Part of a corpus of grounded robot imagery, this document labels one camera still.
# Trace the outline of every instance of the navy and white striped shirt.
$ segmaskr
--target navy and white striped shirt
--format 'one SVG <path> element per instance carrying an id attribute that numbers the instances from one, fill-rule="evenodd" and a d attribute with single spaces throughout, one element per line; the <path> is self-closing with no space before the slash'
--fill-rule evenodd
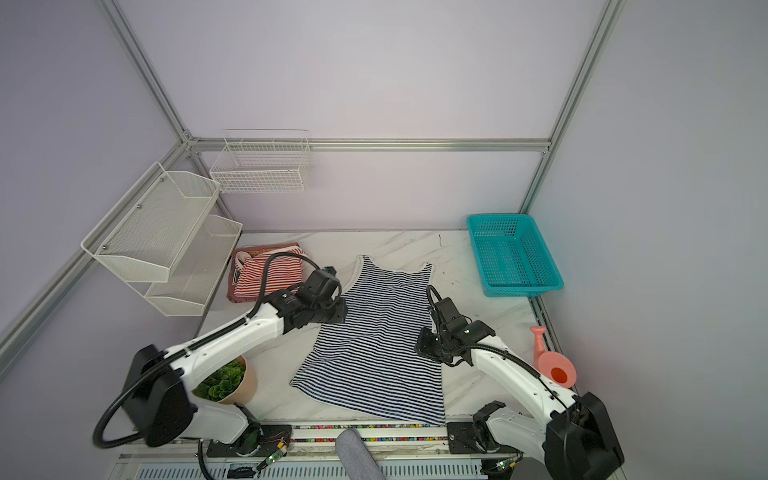
<path id="1" fill-rule="evenodd" d="M 433 266 L 384 270 L 358 257 L 346 289 L 346 321 L 320 327 L 291 385 L 313 399 L 387 419 L 445 423 L 441 366 L 415 353 L 431 327 L 426 287 Z"/>

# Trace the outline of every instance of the teal plastic basket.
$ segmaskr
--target teal plastic basket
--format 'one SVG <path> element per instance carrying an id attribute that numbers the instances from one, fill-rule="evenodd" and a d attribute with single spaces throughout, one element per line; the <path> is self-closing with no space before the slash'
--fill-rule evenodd
<path id="1" fill-rule="evenodd" d="M 471 215 L 467 226 L 485 296 L 539 296 L 563 287 L 533 218 Z"/>

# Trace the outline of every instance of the red and white striped shirt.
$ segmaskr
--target red and white striped shirt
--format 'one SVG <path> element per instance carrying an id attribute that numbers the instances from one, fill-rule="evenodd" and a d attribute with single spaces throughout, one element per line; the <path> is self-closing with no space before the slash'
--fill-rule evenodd
<path id="1" fill-rule="evenodd" d="M 292 252 L 306 256 L 306 253 L 300 247 L 295 246 L 259 253 L 255 257 L 246 260 L 243 265 L 243 272 L 240 274 L 240 279 L 235 287 L 234 294 L 236 296 L 256 297 L 259 295 L 261 275 L 264 271 L 266 259 L 277 252 Z M 275 260 L 272 260 L 270 269 L 266 272 L 265 295 L 301 282 L 303 280 L 301 263 L 302 260 L 295 257 L 277 257 Z"/>

